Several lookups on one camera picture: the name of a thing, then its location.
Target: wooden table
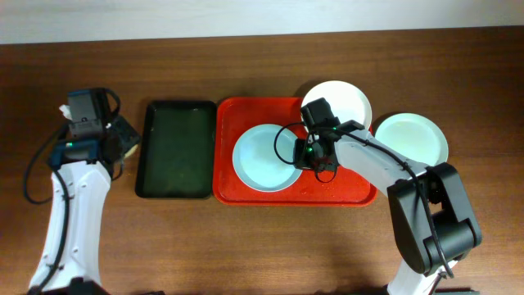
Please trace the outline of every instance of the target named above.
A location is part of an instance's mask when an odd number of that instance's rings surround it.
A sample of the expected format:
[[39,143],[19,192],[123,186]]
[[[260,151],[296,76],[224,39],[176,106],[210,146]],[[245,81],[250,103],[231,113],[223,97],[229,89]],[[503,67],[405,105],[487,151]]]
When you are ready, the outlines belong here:
[[[142,132],[153,99],[303,95],[320,81],[361,88],[375,120],[435,121],[484,235],[442,287],[524,289],[524,29],[438,29],[0,47],[0,293],[23,293],[50,205],[24,201],[30,157],[74,89],[106,86]],[[152,201],[133,191],[138,153],[107,196],[100,270],[115,294],[314,293],[381,287],[400,262],[386,199],[365,208]],[[51,194],[40,165],[35,198]]]

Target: light blue plate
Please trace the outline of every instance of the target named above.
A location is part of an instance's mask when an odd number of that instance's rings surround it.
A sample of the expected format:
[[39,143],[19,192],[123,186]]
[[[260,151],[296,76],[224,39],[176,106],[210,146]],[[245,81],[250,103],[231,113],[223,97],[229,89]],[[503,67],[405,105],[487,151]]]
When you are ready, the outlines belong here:
[[[261,192],[283,190],[300,177],[302,170],[278,159],[273,149],[277,132],[282,126],[258,125],[247,130],[233,149],[233,168],[238,178],[250,188]],[[280,157],[293,161],[296,135],[283,130],[278,136],[277,150]]]

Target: wood grain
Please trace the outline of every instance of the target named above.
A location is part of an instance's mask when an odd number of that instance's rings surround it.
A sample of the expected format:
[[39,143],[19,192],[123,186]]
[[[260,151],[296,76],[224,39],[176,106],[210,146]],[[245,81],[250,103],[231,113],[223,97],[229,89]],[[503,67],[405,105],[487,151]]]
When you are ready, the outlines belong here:
[[[375,121],[435,121],[484,234],[442,287],[524,289],[524,28],[438,29],[0,47],[0,293],[26,291],[50,206],[23,200],[28,160],[61,122],[66,92],[114,89],[142,132],[153,99],[303,95],[328,79],[361,88]],[[359,209],[143,200],[138,153],[106,200],[100,243],[114,294],[314,293],[381,287],[400,262],[382,196]],[[35,198],[51,194],[35,169]]]

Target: red tray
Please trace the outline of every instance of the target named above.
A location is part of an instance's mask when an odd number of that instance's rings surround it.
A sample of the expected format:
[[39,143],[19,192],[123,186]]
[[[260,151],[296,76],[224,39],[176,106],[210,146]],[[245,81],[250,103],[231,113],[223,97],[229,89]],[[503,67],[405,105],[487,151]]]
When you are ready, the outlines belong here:
[[[233,169],[233,148],[244,132],[261,124],[286,125],[301,121],[301,98],[228,98],[217,114],[213,193],[229,205],[252,206],[345,206],[362,207],[377,196],[377,189],[347,169],[339,169],[328,184],[316,180],[314,173],[303,171],[289,188],[276,193],[262,193],[245,185]],[[291,127],[296,136],[305,138],[302,126]],[[331,172],[320,174],[329,179]]]

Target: white background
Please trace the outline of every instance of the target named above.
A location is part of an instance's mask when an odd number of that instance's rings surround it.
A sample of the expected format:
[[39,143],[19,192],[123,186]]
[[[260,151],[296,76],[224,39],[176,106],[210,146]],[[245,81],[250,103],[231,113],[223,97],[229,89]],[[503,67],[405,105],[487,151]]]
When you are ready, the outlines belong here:
[[0,43],[524,25],[523,0],[1,0]]

